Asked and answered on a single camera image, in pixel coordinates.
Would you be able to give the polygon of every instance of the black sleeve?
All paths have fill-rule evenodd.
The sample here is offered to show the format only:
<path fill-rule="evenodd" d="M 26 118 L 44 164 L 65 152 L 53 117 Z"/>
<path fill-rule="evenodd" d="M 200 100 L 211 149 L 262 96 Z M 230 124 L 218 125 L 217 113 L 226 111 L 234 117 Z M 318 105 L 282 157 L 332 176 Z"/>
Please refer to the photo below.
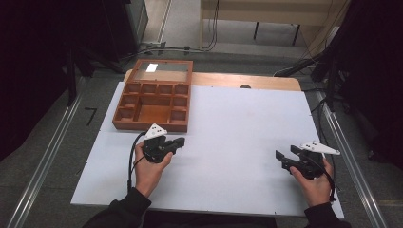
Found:
<path fill-rule="evenodd" d="M 121 201 L 114 200 L 104 211 L 95 215 L 83 227 L 139 227 L 142 215 L 151 201 L 132 188 Z"/>
<path fill-rule="evenodd" d="M 340 221 L 332 209 L 330 202 L 310 207 L 305 210 L 309 228 L 351 228 L 350 223 Z"/>

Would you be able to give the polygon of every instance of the wooden box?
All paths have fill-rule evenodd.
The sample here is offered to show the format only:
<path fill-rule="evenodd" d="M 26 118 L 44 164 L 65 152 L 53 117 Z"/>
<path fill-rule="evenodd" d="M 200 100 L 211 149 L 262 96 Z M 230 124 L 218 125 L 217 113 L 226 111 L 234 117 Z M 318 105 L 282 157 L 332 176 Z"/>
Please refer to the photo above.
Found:
<path fill-rule="evenodd" d="M 139 59 L 113 117 L 117 129 L 146 131 L 153 123 L 187 132 L 192 61 Z"/>

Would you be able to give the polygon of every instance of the white table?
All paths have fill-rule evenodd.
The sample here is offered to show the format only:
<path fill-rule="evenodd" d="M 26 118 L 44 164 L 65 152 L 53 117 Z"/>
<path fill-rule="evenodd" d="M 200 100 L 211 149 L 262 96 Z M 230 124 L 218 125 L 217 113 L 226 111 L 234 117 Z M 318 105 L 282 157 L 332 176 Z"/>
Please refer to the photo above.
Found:
<path fill-rule="evenodd" d="M 72 204 L 109 205 L 126 194 L 129 151 L 139 132 L 112 124 L 123 86 L 115 91 Z M 164 170 L 150 209 L 304 216 L 302 192 L 275 158 L 279 150 L 297 159 L 291 144 L 317 140 L 303 92 L 192 85 L 188 132 L 167 136 L 178 137 L 186 138 L 185 146 Z M 339 201 L 333 208 L 343 219 Z"/>

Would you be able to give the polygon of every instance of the power cord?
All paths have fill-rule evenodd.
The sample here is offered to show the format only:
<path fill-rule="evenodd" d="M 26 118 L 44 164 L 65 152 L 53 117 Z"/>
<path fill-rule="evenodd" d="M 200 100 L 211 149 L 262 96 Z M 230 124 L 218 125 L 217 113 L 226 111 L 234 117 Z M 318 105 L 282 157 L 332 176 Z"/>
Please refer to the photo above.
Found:
<path fill-rule="evenodd" d="M 134 167 L 136 166 L 139 161 L 141 161 L 144 157 L 141 157 L 138 161 L 136 161 L 133 165 L 133 168 L 131 168 L 131 163 L 133 161 L 133 153 L 136 148 L 137 141 L 140 139 L 141 136 L 144 136 L 146 132 L 140 133 L 140 135 L 137 136 L 136 140 L 134 141 L 133 145 L 131 146 L 130 150 L 130 160 L 128 161 L 128 180 L 127 180 L 127 193 L 130 192 L 130 189 L 132 187 L 132 181 L 131 181 L 131 175 L 133 174 Z"/>

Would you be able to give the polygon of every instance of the hand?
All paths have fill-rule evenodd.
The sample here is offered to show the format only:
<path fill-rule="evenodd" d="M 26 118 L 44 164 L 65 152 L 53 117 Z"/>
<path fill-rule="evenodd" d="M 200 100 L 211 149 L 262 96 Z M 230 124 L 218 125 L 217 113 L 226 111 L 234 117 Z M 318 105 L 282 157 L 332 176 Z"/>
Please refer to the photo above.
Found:
<path fill-rule="evenodd" d="M 161 175 L 163 174 L 163 170 L 171 163 L 173 153 L 167 153 L 161 163 L 151 163 L 144 158 L 143 146 L 144 142 L 140 142 L 136 145 L 135 160 L 133 163 L 140 160 L 134 167 L 136 173 L 136 189 L 148 198 L 152 191 L 157 187 Z"/>
<path fill-rule="evenodd" d="M 325 158 L 323 158 L 323 164 L 326 172 L 332 177 L 333 168 Z M 302 187 L 303 195 L 308 201 L 309 207 L 317 206 L 326 202 L 329 202 L 329 196 L 331 192 L 331 186 L 326 178 L 326 175 L 322 174 L 319 178 L 308 180 L 305 179 L 302 174 L 295 167 L 290 168 L 294 178 L 299 182 Z"/>

